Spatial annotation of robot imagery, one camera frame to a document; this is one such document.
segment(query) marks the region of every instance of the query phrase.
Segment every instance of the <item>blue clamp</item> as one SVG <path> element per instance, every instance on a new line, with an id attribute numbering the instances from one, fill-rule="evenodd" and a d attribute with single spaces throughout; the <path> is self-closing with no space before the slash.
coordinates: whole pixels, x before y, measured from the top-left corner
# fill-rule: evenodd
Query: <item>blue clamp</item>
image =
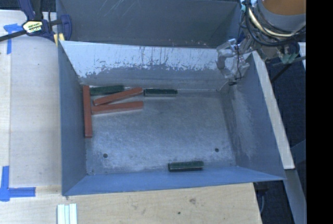
<path id="1" fill-rule="evenodd" d="M 60 19 L 51 21 L 50 13 L 48 14 L 48 21 L 43 19 L 42 12 L 43 0 L 18 0 L 21 11 L 27 17 L 25 23 L 22 24 L 22 28 L 19 31 L 11 32 L 5 36 L 0 36 L 0 42 L 9 40 L 21 35 L 39 36 L 55 42 L 55 32 L 52 30 L 52 26 L 62 25 L 62 33 L 65 40 L 70 40 L 72 35 L 72 23 L 70 16 L 65 14 L 61 15 Z"/>
<path id="2" fill-rule="evenodd" d="M 2 167 L 0 201 L 8 202 L 15 197 L 35 197 L 36 187 L 9 188 L 9 166 Z"/>

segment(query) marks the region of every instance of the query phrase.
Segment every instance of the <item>black cable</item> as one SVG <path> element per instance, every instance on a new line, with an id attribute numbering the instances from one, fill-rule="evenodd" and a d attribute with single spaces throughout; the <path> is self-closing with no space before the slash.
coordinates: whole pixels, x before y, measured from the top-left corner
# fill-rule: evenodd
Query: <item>black cable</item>
<path id="1" fill-rule="evenodd" d="M 281 69 L 280 71 L 279 71 L 279 73 L 278 74 L 276 74 L 275 76 L 274 76 L 274 78 L 272 78 L 271 79 L 271 83 L 273 83 L 274 81 L 276 81 L 288 68 L 290 68 L 291 67 L 291 64 L 287 64 L 283 69 Z"/>

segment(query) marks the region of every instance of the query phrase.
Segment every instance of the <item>yellow label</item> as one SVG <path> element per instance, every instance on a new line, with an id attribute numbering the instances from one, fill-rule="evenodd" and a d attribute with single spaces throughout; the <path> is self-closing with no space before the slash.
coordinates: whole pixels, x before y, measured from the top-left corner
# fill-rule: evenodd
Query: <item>yellow label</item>
<path id="1" fill-rule="evenodd" d="M 28 21 L 23 25 L 24 30 L 27 33 L 34 33 L 42 30 L 43 23 L 41 21 Z"/>

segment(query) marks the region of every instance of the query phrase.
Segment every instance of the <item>red block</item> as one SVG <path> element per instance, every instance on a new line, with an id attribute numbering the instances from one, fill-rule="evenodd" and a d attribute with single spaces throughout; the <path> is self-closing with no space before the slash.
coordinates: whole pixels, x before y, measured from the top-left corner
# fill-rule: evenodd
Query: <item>red block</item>
<path id="1" fill-rule="evenodd" d="M 119 103 L 119 104 L 109 104 L 109 105 L 98 105 L 98 106 L 92 107 L 92 114 L 98 115 L 98 114 L 106 114 L 106 113 L 113 113 L 113 112 L 137 110 L 137 109 L 142 109 L 143 106 L 144 106 L 144 102 L 142 102 L 142 101 Z"/>
<path id="2" fill-rule="evenodd" d="M 84 110 L 84 135 L 86 138 L 93 137 L 92 106 L 90 100 L 90 88 L 84 85 L 83 88 L 83 110 Z"/>
<path id="3" fill-rule="evenodd" d="M 108 104 L 108 103 L 112 103 L 115 101 L 124 100 L 126 98 L 130 98 L 130 97 L 133 97 L 136 95 L 140 95 L 142 93 L 143 93 L 143 89 L 140 87 L 137 87 L 137 88 L 123 91 L 123 92 L 114 93 L 114 94 L 110 94 L 110 95 L 107 95 L 107 96 L 104 96 L 101 98 L 97 98 L 97 99 L 93 100 L 93 104 L 95 106 Z"/>

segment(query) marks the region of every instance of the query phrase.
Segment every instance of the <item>cable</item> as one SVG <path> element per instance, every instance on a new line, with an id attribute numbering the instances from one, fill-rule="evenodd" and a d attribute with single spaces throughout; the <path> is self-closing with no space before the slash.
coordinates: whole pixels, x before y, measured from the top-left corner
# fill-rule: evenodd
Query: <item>cable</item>
<path id="1" fill-rule="evenodd" d="M 265 196 L 261 196 L 260 215 L 262 214 L 262 211 L 264 211 L 264 206 L 265 206 Z"/>
<path id="2" fill-rule="evenodd" d="M 267 28 L 264 28 L 264 27 L 259 23 L 259 21 L 258 21 L 257 18 L 255 17 L 255 15 L 253 14 L 253 12 L 252 12 L 251 9 L 249 9 L 249 15 L 250 15 L 250 18 L 251 18 L 253 24 L 254 24 L 254 25 L 255 25 L 260 31 L 262 31 L 263 33 L 265 33 L 265 34 L 267 34 L 267 35 L 287 38 L 287 37 L 292 37 L 292 36 L 294 36 L 294 35 L 296 34 L 296 32 L 295 32 L 295 33 L 287 33 L 287 34 L 285 34 L 285 33 L 276 33 L 276 32 L 274 32 L 274 31 L 271 31 L 271 30 L 269 30 L 269 29 L 267 29 Z"/>
<path id="3" fill-rule="evenodd" d="M 299 32 L 300 31 L 302 31 L 303 29 L 305 29 L 305 26 L 301 29 L 301 30 L 299 30 L 298 32 L 295 32 L 295 33 L 293 33 L 293 34 L 291 34 L 291 36 L 289 36 L 289 38 L 288 39 L 285 39 L 285 40 L 283 40 L 283 41 L 278 41 L 278 42 L 273 42 L 273 43 L 271 43 L 271 42 L 263 42 L 263 41 L 260 41 L 258 38 L 257 38 L 257 36 L 253 33 L 253 30 L 252 30 L 252 28 L 251 28 L 251 25 L 250 25 L 250 20 L 249 20 L 249 18 L 251 18 L 251 14 L 252 14 L 252 18 L 251 18 L 251 20 L 252 20 L 252 22 L 254 22 L 254 24 L 255 24 L 255 26 L 262 32 L 262 33 L 264 33 L 264 34 L 266 34 L 266 35 L 268 35 L 268 36 L 270 36 L 270 37 L 272 37 L 272 34 L 268 34 L 267 32 L 266 32 L 266 30 L 264 30 L 264 28 L 259 24 L 259 22 L 257 21 L 257 19 L 255 18 L 255 16 L 253 15 L 253 12 L 250 10 L 250 5 L 251 5 L 251 0 L 245 0 L 244 1 L 245 2 L 245 21 L 246 21 L 246 26 L 247 26 L 247 29 L 248 29 L 248 31 L 249 31 L 249 33 L 250 33 L 250 35 L 253 37 L 253 39 L 256 41 L 256 42 L 258 42 L 259 44 L 262 44 L 262 45 L 264 45 L 264 46 L 268 46 L 268 47 L 276 47 L 276 46 L 281 46 L 281 45 L 284 45 L 284 44 L 286 44 L 286 43 L 289 43 L 289 42 L 294 42 L 296 39 L 295 39 L 295 37 L 297 36 L 297 35 L 299 35 Z"/>

